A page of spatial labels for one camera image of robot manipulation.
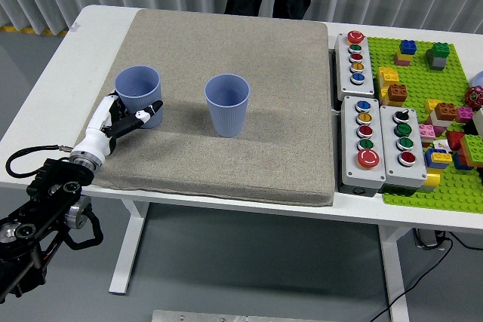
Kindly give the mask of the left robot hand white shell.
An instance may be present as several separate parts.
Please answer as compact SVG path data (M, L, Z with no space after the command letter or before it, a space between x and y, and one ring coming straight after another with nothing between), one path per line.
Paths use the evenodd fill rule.
M88 122L84 139L70 152L69 161L91 171L99 170L114 151L115 141L154 119L162 105L161 100L156 100L145 109L122 114L126 108L119 95L114 92L105 96Z

